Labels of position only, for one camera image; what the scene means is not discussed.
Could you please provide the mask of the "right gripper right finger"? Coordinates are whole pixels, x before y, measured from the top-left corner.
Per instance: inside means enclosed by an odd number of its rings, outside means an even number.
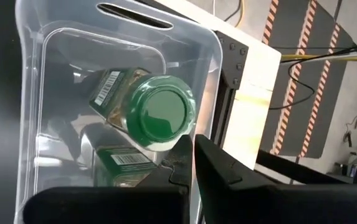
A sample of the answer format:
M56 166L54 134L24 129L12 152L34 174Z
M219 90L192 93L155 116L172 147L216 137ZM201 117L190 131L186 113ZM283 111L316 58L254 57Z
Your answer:
M194 156L206 223L357 223L357 184L278 184L201 134Z

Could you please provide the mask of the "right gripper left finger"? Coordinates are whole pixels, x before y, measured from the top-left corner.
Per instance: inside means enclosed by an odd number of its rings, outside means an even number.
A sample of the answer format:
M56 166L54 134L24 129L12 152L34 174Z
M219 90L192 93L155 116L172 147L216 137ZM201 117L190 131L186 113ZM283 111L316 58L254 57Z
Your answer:
M31 197L24 224L190 222L193 140L180 137L136 187L54 187Z

